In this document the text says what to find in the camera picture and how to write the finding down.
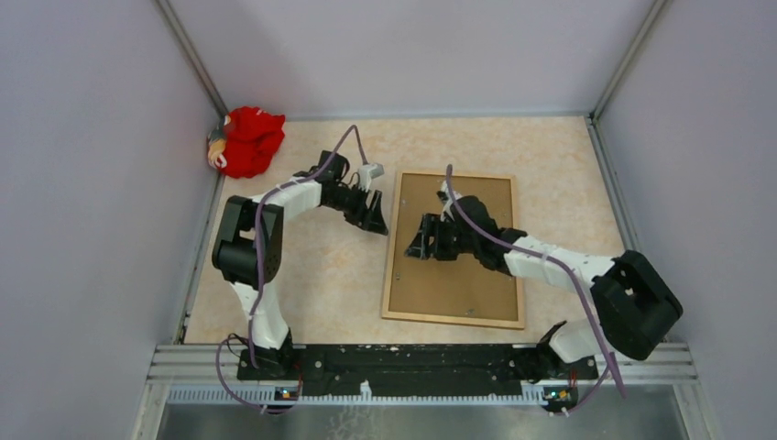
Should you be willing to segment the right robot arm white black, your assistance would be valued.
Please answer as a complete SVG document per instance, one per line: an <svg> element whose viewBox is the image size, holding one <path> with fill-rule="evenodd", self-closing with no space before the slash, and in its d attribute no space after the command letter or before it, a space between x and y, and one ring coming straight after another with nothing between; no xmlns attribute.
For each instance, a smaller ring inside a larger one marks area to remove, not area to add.
<svg viewBox="0 0 777 440"><path fill-rule="evenodd" d="M607 257L545 243L498 225L475 196L444 198L440 214L424 214L404 254L438 261L471 255L487 270L543 281L577 296L585 317L555 324L518 362L520 374L532 382L561 378L575 362L595 354L645 360L684 314L640 252Z"/></svg>

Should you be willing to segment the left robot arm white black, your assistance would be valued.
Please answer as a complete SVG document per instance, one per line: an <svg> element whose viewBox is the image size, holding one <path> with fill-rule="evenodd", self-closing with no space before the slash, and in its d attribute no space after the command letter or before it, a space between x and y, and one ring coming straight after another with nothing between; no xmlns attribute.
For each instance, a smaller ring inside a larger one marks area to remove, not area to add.
<svg viewBox="0 0 777 440"><path fill-rule="evenodd" d="M368 233L385 236L382 193L371 190L384 173L382 165L365 163L353 183L342 155L325 150L317 166L295 173L268 192L251 198L230 197L213 245L212 263L237 294L248 321L248 368L272 379L290 374L294 364L290 327L279 308L279 282L285 225L319 207L334 209L345 221Z"/></svg>

